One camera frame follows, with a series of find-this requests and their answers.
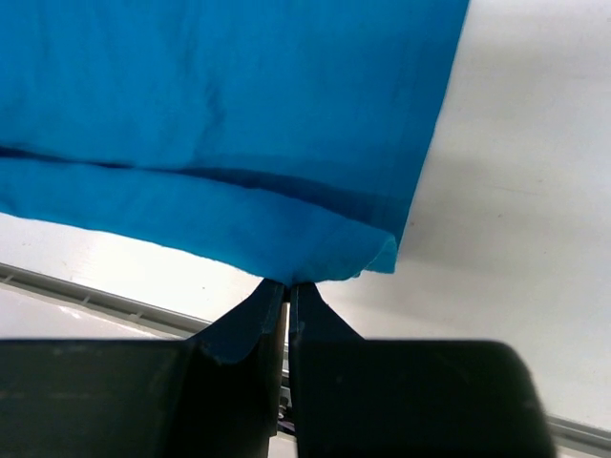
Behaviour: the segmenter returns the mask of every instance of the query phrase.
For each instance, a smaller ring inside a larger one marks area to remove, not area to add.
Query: black plastic part
[[[263,281],[187,341],[0,342],[0,456],[267,456],[283,294]]]
[[[291,295],[289,370],[300,458],[549,458],[526,366],[494,342],[367,341],[316,287]]]
[[[301,458],[555,455],[507,345],[369,341],[314,284],[263,281],[186,341],[0,342],[0,456],[264,458],[289,299]]]

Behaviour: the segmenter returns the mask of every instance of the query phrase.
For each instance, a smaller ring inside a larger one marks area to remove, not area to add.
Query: blue cloth
[[[0,212],[391,272],[467,3],[0,2]]]

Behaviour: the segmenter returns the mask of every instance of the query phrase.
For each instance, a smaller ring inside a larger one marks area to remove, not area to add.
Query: fabric fold
[[[391,272],[467,6],[2,3],[0,211],[286,284]]]

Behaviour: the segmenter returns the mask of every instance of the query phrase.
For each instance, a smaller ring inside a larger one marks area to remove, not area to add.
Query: white table
[[[548,410],[611,429],[611,2],[472,0],[394,276],[321,290],[367,336],[513,345]],[[0,261],[214,320],[257,284],[0,216]]]
[[[0,283],[0,339],[159,339],[174,336],[78,304]]]

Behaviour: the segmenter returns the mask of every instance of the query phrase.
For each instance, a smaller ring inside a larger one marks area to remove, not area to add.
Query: white surface
[[[272,437],[269,441],[269,458],[297,458],[295,442],[280,434]],[[558,458],[594,458],[594,456],[568,448],[558,448]]]
[[[611,2],[472,0],[394,276],[327,283],[368,336],[490,337],[611,429]],[[0,261],[214,320],[257,279],[0,216]]]
[[[139,326],[0,283],[0,339],[155,339]]]

